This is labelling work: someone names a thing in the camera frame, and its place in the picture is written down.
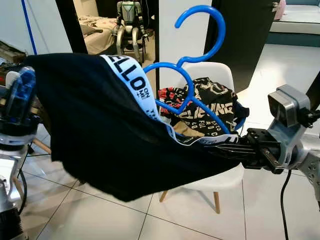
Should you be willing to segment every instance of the black door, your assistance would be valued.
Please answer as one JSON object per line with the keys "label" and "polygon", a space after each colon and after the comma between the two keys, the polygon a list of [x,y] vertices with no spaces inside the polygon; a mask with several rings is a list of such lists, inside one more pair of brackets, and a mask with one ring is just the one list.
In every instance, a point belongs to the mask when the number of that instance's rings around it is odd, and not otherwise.
{"label": "black door", "polygon": [[[275,16],[273,2],[279,0],[212,1],[212,6],[224,17],[226,36],[221,49],[210,61],[229,66],[236,93],[249,86]],[[216,22],[210,18],[205,53],[216,41],[216,30]]]}

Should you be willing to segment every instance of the bed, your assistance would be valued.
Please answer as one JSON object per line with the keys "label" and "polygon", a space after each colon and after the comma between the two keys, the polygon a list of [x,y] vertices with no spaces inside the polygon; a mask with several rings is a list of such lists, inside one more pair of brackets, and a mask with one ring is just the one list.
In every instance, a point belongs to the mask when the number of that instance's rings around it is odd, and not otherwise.
{"label": "bed", "polygon": [[115,43],[116,18],[85,15],[78,20],[88,54],[100,54]]}

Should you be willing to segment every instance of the white wall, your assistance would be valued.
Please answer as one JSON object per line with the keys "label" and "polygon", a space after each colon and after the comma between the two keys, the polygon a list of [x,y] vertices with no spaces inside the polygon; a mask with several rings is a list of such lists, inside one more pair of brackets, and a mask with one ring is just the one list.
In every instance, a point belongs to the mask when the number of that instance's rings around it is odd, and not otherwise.
{"label": "white wall", "polygon": [[[177,63],[181,57],[199,57],[204,53],[209,14],[189,16],[179,29],[178,17],[195,5],[210,5],[212,0],[160,0],[159,1],[159,59]],[[180,75],[173,70],[160,68],[160,89],[174,86]]]}
{"label": "white wall", "polygon": [[96,0],[73,0],[78,17],[83,15],[99,16]]}
{"label": "white wall", "polygon": [[[72,52],[56,1],[26,0],[25,4],[38,54]],[[20,0],[1,1],[0,21],[0,41],[34,54]]]}

